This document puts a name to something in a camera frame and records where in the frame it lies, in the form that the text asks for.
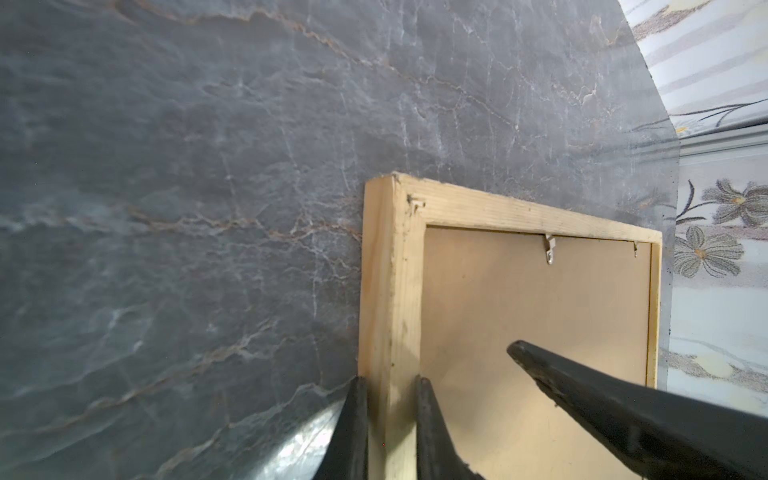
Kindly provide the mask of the light wooden picture frame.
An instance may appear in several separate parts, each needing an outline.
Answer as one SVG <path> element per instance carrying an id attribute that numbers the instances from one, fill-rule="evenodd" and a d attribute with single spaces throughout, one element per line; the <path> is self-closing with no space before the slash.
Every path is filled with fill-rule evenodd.
<path id="1" fill-rule="evenodd" d="M 430 226 L 648 245 L 645 384 L 657 387 L 661 232 L 399 172 L 377 177 L 364 192 L 358 361 L 369 382 L 369 478 L 417 476 L 414 381 Z"/>

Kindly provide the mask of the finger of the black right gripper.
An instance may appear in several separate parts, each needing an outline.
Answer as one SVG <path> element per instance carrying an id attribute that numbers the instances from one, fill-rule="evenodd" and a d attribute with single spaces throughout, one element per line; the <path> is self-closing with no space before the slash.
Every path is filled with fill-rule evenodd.
<path id="1" fill-rule="evenodd" d="M 645 479 L 764 479 L 767 420 L 643 387 L 525 341 L 508 355 L 539 389 Z"/>

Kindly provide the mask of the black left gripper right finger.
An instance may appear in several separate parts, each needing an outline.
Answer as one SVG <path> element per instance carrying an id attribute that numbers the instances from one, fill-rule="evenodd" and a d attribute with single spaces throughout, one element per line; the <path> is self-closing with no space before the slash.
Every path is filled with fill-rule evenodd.
<path id="1" fill-rule="evenodd" d="M 439 407 L 432 383 L 416 379 L 417 478 L 419 480 L 477 480 L 458 455 Z"/>

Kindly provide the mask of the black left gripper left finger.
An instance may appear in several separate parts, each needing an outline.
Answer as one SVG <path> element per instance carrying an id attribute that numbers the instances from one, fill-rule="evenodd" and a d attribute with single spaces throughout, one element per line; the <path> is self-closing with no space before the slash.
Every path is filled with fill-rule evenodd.
<path id="1" fill-rule="evenodd" d="M 368 478 L 368 405 L 364 377 L 352 379 L 326 453 L 314 480 Z"/>

